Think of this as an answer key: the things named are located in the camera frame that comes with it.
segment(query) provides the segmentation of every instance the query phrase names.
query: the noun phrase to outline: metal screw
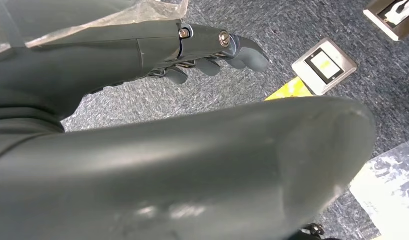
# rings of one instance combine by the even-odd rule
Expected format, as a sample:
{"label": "metal screw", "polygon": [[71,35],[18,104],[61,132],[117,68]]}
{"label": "metal screw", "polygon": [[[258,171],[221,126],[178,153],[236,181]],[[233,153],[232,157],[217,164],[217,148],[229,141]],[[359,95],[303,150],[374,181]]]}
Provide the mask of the metal screw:
{"label": "metal screw", "polygon": [[231,43],[230,34],[226,31],[221,31],[219,34],[219,42],[222,47],[228,47]]}
{"label": "metal screw", "polygon": [[179,37],[182,39],[187,39],[190,37],[190,31],[186,28],[179,30]]}

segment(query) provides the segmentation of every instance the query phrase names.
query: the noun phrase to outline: yellow paper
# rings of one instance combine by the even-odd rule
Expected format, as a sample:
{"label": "yellow paper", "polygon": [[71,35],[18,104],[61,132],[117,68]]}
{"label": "yellow paper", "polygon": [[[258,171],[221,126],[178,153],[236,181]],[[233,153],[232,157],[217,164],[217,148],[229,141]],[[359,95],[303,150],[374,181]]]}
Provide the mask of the yellow paper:
{"label": "yellow paper", "polygon": [[286,85],[281,87],[274,94],[269,96],[265,101],[275,100],[275,99],[284,99],[292,97],[311,97],[312,93],[306,87],[305,83],[296,77],[295,79],[288,82]]}

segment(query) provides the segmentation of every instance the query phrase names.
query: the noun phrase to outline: gray carpet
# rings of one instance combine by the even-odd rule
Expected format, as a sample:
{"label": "gray carpet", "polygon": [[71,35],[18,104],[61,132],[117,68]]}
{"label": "gray carpet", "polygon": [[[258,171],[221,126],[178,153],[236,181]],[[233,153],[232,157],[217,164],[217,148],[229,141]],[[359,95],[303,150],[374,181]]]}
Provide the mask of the gray carpet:
{"label": "gray carpet", "polygon": [[[366,104],[377,120],[374,157],[409,141],[409,37],[391,41],[363,15],[367,0],[191,0],[185,22],[225,27],[252,38],[267,52],[264,73],[227,67],[216,77],[189,70],[186,84],[142,79],[87,96],[65,120],[68,131],[118,126],[229,108],[264,100],[295,74],[291,64],[321,39],[333,39],[358,71],[330,96]],[[347,192],[318,221],[348,240],[379,232]]]}

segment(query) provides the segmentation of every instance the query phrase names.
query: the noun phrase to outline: plastic sheet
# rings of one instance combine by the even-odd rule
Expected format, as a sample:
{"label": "plastic sheet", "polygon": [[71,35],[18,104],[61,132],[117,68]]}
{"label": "plastic sheet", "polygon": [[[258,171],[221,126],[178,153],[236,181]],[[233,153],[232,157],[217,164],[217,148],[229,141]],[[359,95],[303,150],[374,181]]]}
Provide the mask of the plastic sheet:
{"label": "plastic sheet", "polygon": [[370,160],[350,191],[384,239],[409,239],[409,141]]}
{"label": "plastic sheet", "polygon": [[32,48],[88,28],[181,19],[188,3],[189,0],[0,0],[0,52],[11,45],[7,26],[3,26],[9,23],[17,29],[12,36],[19,36]]}

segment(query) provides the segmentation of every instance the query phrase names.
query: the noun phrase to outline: prosthetic hand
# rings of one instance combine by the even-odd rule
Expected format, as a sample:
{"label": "prosthetic hand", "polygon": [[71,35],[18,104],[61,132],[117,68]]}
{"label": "prosthetic hand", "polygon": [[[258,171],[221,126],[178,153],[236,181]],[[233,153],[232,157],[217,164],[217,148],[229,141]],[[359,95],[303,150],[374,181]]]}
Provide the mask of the prosthetic hand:
{"label": "prosthetic hand", "polygon": [[296,232],[371,155],[374,120],[359,103],[291,98],[63,133],[60,120],[86,94],[146,76],[181,84],[182,68],[212,76],[218,61],[268,66],[253,41],[180,21],[89,28],[0,53],[0,239],[284,240]]}
{"label": "prosthetic hand", "polygon": [[179,20],[93,27],[33,48],[2,52],[0,108],[32,106],[58,122],[73,114],[86,94],[104,87],[147,76],[182,84],[188,78],[182,68],[214,76],[220,60],[254,71],[269,65],[255,42],[224,29]]}

